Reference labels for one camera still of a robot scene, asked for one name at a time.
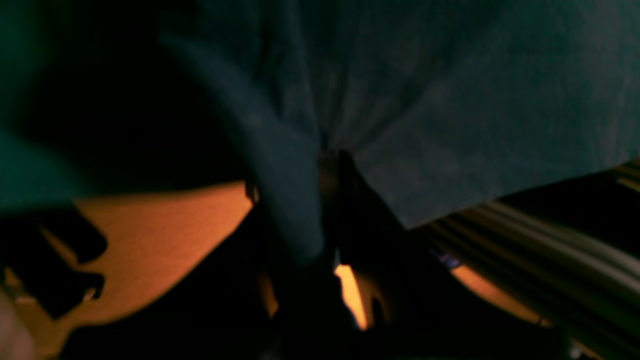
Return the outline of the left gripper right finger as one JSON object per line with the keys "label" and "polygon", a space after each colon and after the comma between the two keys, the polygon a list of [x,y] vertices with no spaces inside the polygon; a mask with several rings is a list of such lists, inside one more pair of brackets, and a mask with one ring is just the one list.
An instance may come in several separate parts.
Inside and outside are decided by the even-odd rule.
{"label": "left gripper right finger", "polygon": [[450,274],[414,243],[346,152],[338,153],[337,164],[341,249],[364,286],[372,317],[354,338],[357,359],[450,359],[442,312]]}

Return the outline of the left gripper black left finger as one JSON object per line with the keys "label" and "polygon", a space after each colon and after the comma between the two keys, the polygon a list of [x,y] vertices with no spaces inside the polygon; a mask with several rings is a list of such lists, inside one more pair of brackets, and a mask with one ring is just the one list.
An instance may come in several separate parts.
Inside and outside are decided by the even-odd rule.
{"label": "left gripper black left finger", "polygon": [[263,238],[267,271],[278,301],[274,323],[281,332],[284,360],[347,360],[351,312],[335,274],[340,224],[334,201],[322,203],[322,253],[309,265],[295,264],[256,190],[247,190],[250,219]]}

